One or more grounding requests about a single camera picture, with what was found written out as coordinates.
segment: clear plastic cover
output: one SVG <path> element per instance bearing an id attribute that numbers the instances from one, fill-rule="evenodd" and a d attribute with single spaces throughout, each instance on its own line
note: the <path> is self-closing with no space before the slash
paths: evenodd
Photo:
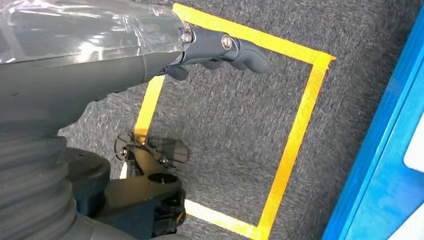
<path id="1" fill-rule="evenodd" d="M 61 64 L 183 51 L 170 9 L 131 0 L 0 0 L 0 64 Z"/>

